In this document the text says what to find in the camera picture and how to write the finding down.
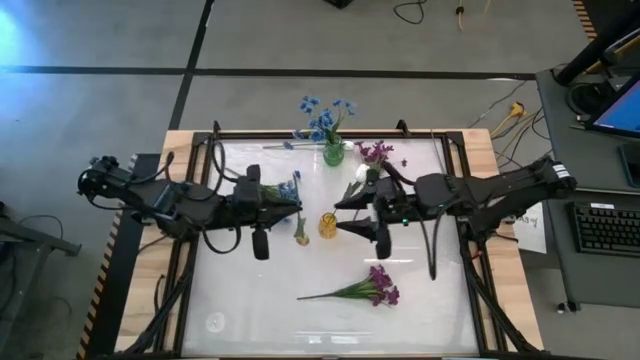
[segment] computer monitor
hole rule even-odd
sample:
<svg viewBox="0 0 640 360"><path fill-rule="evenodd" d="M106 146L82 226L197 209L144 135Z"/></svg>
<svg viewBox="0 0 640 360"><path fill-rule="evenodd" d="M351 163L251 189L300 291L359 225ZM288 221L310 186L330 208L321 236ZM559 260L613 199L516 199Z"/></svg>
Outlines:
<svg viewBox="0 0 640 360"><path fill-rule="evenodd" d="M588 130L640 138L640 73L585 124Z"/></svg>

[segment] monitor screen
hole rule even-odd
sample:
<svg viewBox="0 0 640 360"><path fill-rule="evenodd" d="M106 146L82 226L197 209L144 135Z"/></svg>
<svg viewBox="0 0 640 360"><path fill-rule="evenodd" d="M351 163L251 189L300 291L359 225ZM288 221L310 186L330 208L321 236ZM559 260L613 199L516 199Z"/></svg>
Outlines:
<svg viewBox="0 0 640 360"><path fill-rule="evenodd" d="M618 101L605 110L593 125L640 135L640 81L636 81L631 88L622 94Z"/></svg>

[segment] gray floor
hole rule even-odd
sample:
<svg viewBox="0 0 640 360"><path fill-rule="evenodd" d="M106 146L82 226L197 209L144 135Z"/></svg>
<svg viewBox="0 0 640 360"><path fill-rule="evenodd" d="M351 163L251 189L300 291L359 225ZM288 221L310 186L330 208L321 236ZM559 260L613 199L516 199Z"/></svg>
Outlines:
<svg viewBox="0 0 640 360"><path fill-rule="evenodd" d="M430 1L422 25L391 11L402 1L355 0L337 11L320 0L217 0L199 57L202 68L310 68L535 72L569 60L586 36L569 0ZM204 0L80 0L0 2L0 66L184 67ZM408 8L407 16L416 10ZM0 74L0 199L16 218L53 214L65 237L82 243L77 258L54 254L46 264L3 359L65 360L75 356L112 214L75 195L91 156L158 152L180 76ZM303 124L299 99L350 98L359 116L350 127L466 127L518 82L232 78L196 76L181 129L293 128ZM513 101L540 107L535 83L488 113L493 128ZM546 133L544 125L539 129ZM500 151L509 138L496 141ZM528 134L516 154L527 163L549 149ZM54 224L34 227L55 233ZM528 269L546 346L559 354L634 358L640 311L587 306L558 316L557 270ZM72 306L66 314L63 301Z"/></svg>

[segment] black keyboard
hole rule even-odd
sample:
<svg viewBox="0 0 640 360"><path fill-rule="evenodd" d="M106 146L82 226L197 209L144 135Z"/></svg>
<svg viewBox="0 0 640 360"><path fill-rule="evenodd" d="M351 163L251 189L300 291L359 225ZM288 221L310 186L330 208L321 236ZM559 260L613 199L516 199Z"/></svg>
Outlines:
<svg viewBox="0 0 640 360"><path fill-rule="evenodd" d="M568 204L579 252L640 257L640 209L607 204Z"/></svg>

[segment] green vase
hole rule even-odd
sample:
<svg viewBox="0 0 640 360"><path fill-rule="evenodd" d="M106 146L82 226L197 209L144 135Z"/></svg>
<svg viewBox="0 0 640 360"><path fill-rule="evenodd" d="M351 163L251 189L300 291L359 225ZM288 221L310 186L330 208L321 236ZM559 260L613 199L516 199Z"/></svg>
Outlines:
<svg viewBox="0 0 640 360"><path fill-rule="evenodd" d="M344 148L342 147L342 138L338 135L333 136L333 142L327 142L322 151L324 162L329 166L338 166L344 159Z"/></svg>

